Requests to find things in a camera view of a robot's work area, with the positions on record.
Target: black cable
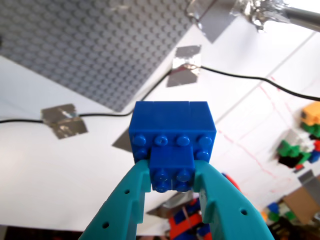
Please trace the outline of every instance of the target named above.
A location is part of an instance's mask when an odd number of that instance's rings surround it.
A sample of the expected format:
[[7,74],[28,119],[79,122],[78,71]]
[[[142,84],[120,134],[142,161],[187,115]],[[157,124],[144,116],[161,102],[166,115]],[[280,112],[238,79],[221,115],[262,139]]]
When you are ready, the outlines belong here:
[[[140,101],[144,101],[154,90],[158,85],[167,77],[170,75],[172,70],[167,71],[156,83],[152,86],[152,88],[149,89],[149,91],[140,99]],[[132,114],[134,109],[132,109],[130,112],[125,114],[114,114],[114,113],[83,113],[79,114],[79,117],[126,117]],[[0,120],[0,124],[4,123],[13,123],[13,122],[25,122],[25,123],[40,123],[43,124],[44,122],[42,120],[33,120],[33,119],[6,119],[6,120]]]
[[35,120],[35,119],[23,119],[23,118],[17,118],[17,119],[6,119],[6,120],[0,120],[0,124],[4,123],[14,123],[14,122],[24,122],[24,123],[37,123],[37,124],[43,124],[44,121],[42,120]]
[[[155,85],[150,88],[150,90],[140,99],[140,101],[144,101],[154,90],[158,85],[165,80],[167,76],[170,75],[172,70],[167,71],[157,82]],[[104,116],[104,117],[126,117],[129,116],[134,112],[134,109],[132,109],[130,112],[125,113],[125,114],[114,114],[114,113],[83,113],[79,114],[79,117],[99,117],[99,116]]]
[[[245,75],[237,75],[237,74],[232,74],[232,73],[227,73],[227,72],[223,72],[223,71],[218,71],[206,66],[201,66],[200,68],[213,72],[213,73],[217,73],[217,74],[222,74],[225,76],[229,76],[229,77],[234,77],[234,78],[241,78],[241,79],[254,79],[254,80],[261,80],[264,82],[267,82],[271,85],[273,85],[274,87],[288,93],[291,94],[293,96],[296,96],[298,98],[303,98],[303,99],[309,99],[309,100],[313,100],[313,101],[318,101],[320,102],[320,97],[316,97],[316,96],[308,96],[308,95],[303,95],[294,91],[290,91],[286,88],[284,88],[283,86],[280,86],[276,83],[274,83],[273,81],[264,78],[264,77],[260,77],[260,76],[245,76]],[[152,86],[152,88],[140,99],[140,101],[144,101],[146,99],[146,97],[148,97],[155,89],[156,87],[167,77],[170,75],[172,70],[167,71],[160,79],[159,81]],[[133,113],[133,109],[125,114],[114,114],[114,113],[83,113],[83,114],[79,114],[79,117],[126,117],[129,116],[130,114]],[[43,124],[44,122],[42,120],[34,120],[34,119],[6,119],[6,120],[0,120],[0,124],[4,124],[4,123],[12,123],[12,122],[25,122],[25,123],[40,123]]]
[[204,70],[213,72],[213,73],[222,74],[222,75],[226,75],[226,76],[229,76],[229,77],[241,78],[241,79],[261,80],[261,81],[267,82],[268,84],[271,84],[272,86],[275,86],[276,88],[278,88],[278,89],[280,89],[280,90],[282,90],[282,91],[284,91],[284,92],[286,92],[288,94],[296,96],[298,98],[309,99],[309,100],[320,102],[320,97],[308,96],[308,95],[303,95],[303,94],[300,94],[300,93],[297,93],[297,92],[294,92],[294,91],[290,91],[289,89],[286,89],[283,86],[280,86],[280,85],[276,84],[275,82],[273,82],[273,81],[271,81],[271,80],[269,80],[267,78],[264,78],[264,77],[237,75],[237,74],[227,73],[227,72],[223,72],[223,71],[218,71],[218,70],[206,67],[206,66],[201,66],[201,68],[204,69]]

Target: white wall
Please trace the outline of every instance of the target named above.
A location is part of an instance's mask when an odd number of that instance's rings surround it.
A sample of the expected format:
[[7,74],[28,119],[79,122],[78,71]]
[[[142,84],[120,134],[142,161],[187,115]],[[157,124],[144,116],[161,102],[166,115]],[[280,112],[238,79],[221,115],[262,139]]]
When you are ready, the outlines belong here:
[[[273,76],[284,86],[302,91],[319,76],[317,42],[319,35],[308,29],[275,23],[268,33],[258,34],[254,26],[237,18],[214,44],[192,27],[178,46],[201,44],[204,66]],[[137,95],[162,76],[173,55],[172,50]],[[278,199],[284,189],[299,186],[292,171],[278,165],[273,155],[282,132],[294,124],[292,115],[285,112],[287,105],[298,111],[308,101],[259,81],[205,70],[197,84],[165,85],[147,100],[208,101],[219,130],[210,163],[230,174],[258,209]],[[319,89],[314,84],[304,91],[319,95]],[[75,104],[79,113],[109,111],[0,57],[1,117],[39,118],[41,109],[68,103]],[[125,111],[132,107],[129,104]],[[111,146],[130,118],[88,117],[89,133],[63,140],[42,124],[0,124],[0,225],[83,231],[134,164],[130,153]],[[147,193],[145,211],[173,194]],[[146,232],[148,226],[143,226],[138,228],[140,233]]]

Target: red object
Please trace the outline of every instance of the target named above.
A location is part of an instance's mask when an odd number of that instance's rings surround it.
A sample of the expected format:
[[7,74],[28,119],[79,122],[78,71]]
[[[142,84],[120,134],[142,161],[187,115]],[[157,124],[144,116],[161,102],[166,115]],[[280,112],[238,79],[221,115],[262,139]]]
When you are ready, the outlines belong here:
[[194,198],[190,203],[189,205],[193,206],[197,203],[197,198]]
[[203,240],[212,240],[211,232],[208,232],[206,235],[204,235]]
[[236,182],[235,182],[231,177],[229,177],[229,175],[224,174],[224,176],[226,177],[226,179],[228,179],[228,180],[230,181],[230,183],[232,183],[232,184],[233,184],[233,186],[235,186],[235,187],[236,187],[236,189],[238,189],[238,190],[241,192],[241,190],[240,190],[240,188],[239,188],[238,184],[236,184]]
[[295,166],[295,170],[300,170],[300,169],[303,169],[303,168],[304,168],[303,164],[299,164],[299,165]]
[[320,152],[320,140],[315,140],[314,142],[314,150]]
[[190,216],[188,219],[183,220],[179,224],[176,224],[175,219],[173,217],[169,218],[170,223],[170,239],[174,239],[178,237],[180,234],[183,234],[190,228],[193,228],[195,225],[202,223],[202,217],[200,214],[195,213]]

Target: lego stud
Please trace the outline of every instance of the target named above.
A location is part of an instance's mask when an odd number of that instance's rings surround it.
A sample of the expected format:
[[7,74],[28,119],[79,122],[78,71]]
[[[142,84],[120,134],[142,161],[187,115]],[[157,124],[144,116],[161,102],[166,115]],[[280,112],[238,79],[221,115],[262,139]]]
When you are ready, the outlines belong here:
[[147,157],[147,150],[144,148],[140,148],[138,151],[136,151],[134,153],[134,157],[139,160],[146,158]]
[[200,150],[195,154],[196,160],[208,160],[209,153],[205,150]]
[[212,144],[212,139],[209,136],[201,136],[198,140],[198,143],[202,146],[202,147],[208,147]]
[[168,191],[168,185],[164,181],[158,182],[155,186],[155,190],[158,193],[165,193],[166,191]]
[[137,134],[133,137],[132,142],[136,146],[144,146],[146,144],[146,138],[142,134]]
[[164,182],[168,179],[168,174],[166,173],[166,171],[164,169],[160,169],[155,172],[153,179],[156,182]]
[[187,192],[190,190],[190,187],[188,186],[187,182],[179,182],[176,184],[175,189],[178,192]]
[[157,145],[157,146],[165,146],[168,144],[168,139],[166,136],[164,135],[161,135],[161,136],[157,136],[154,140],[154,143]]
[[186,169],[182,169],[177,175],[176,179],[180,182],[187,182],[191,178],[190,173]]
[[179,136],[176,140],[176,144],[181,147],[188,146],[190,143],[190,139],[187,136]]

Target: yellow lego brick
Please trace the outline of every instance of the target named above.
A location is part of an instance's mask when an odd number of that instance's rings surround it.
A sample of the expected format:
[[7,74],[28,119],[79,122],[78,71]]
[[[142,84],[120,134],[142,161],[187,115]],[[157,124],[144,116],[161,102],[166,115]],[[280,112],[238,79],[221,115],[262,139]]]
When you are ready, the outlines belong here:
[[320,124],[320,101],[315,101],[302,110],[301,121],[308,126]]

